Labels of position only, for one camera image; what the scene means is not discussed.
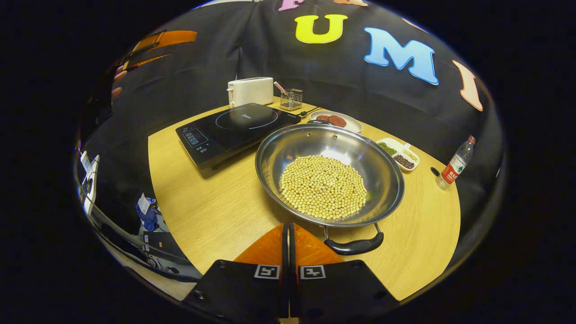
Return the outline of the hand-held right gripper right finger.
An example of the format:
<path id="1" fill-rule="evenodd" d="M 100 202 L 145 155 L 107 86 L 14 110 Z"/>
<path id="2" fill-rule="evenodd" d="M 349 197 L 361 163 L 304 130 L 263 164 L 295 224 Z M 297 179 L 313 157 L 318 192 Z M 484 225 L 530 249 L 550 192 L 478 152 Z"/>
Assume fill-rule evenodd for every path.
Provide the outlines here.
<path id="1" fill-rule="evenodd" d="M 302 226 L 288 225 L 288 313 L 300 322 L 372 322 L 401 304 L 362 260 L 383 241 L 319 240 Z"/>

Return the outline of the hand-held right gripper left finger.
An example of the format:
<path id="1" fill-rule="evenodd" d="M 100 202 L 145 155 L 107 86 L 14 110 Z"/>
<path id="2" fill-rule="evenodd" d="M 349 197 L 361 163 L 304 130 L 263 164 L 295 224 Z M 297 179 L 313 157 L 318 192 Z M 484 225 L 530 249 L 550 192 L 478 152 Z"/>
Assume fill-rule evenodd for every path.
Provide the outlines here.
<path id="1" fill-rule="evenodd" d="M 278 322 L 289 315 L 289 225 L 265 233 L 232 260 L 216 260 L 184 304 L 224 322 Z"/>

